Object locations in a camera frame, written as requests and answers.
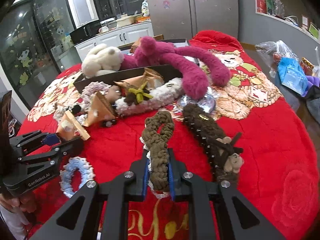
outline blue package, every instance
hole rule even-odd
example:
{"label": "blue package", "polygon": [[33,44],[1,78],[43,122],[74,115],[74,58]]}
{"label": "blue package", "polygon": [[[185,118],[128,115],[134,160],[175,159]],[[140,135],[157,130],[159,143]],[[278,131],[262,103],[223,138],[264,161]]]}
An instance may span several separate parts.
{"label": "blue package", "polygon": [[308,79],[297,60],[283,57],[278,65],[278,73],[281,84],[299,95],[307,89]]}

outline purple plush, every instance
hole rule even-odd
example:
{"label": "purple plush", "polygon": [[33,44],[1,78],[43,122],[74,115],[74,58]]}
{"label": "purple plush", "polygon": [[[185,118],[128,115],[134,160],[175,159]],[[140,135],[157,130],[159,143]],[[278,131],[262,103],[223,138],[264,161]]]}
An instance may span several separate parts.
{"label": "purple plush", "polygon": [[309,89],[315,85],[317,87],[319,87],[320,85],[320,79],[317,77],[313,77],[313,76],[306,76],[307,80],[308,80],[308,85],[306,90],[303,92],[302,96],[305,97],[306,94],[308,93]]}

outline shelf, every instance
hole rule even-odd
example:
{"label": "shelf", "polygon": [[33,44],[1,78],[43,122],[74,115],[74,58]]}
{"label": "shelf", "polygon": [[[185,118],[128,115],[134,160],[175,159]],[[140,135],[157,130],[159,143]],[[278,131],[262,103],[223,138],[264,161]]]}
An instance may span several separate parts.
{"label": "shelf", "polygon": [[309,32],[307,32],[306,30],[304,30],[304,29],[302,29],[302,28],[300,28],[300,27],[298,27],[298,26],[296,26],[296,25],[293,25],[292,23],[289,23],[289,22],[287,22],[287,21],[285,21],[285,20],[283,20],[283,19],[274,17],[274,16],[272,16],[272,15],[268,15],[268,14],[265,14],[265,13],[256,12],[256,14],[260,14],[260,15],[263,15],[263,16],[266,16],[266,17],[273,18],[273,19],[275,19],[275,20],[277,20],[277,21],[283,22],[283,23],[285,23],[285,24],[287,24],[287,25],[289,25],[289,26],[291,26],[291,27],[293,27],[293,28],[301,31],[302,33],[304,33],[305,35],[309,36],[309,37],[312,38],[314,41],[316,41],[318,44],[320,44],[320,40],[318,40],[316,37],[314,37],[313,35],[311,35],[311,34],[310,34]]}

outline brown crochet loop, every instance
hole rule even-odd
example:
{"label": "brown crochet loop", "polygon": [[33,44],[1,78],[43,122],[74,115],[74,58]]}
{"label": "brown crochet loop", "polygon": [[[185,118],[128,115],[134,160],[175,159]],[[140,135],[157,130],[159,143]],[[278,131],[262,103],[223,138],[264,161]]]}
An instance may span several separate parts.
{"label": "brown crochet loop", "polygon": [[[163,127],[158,133],[157,131],[162,124]],[[145,125],[142,138],[151,155],[150,181],[155,190],[169,191],[167,142],[174,130],[171,114],[167,111],[160,111],[153,117],[148,117],[145,120]]]}

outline black microwave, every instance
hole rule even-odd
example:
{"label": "black microwave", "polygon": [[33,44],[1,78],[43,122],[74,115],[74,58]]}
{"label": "black microwave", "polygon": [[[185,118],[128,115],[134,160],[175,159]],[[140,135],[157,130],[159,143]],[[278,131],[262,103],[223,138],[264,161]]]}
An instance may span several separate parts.
{"label": "black microwave", "polygon": [[77,45],[83,41],[86,41],[98,34],[101,28],[100,20],[89,22],[81,27],[77,28],[70,33],[71,39],[74,45]]}

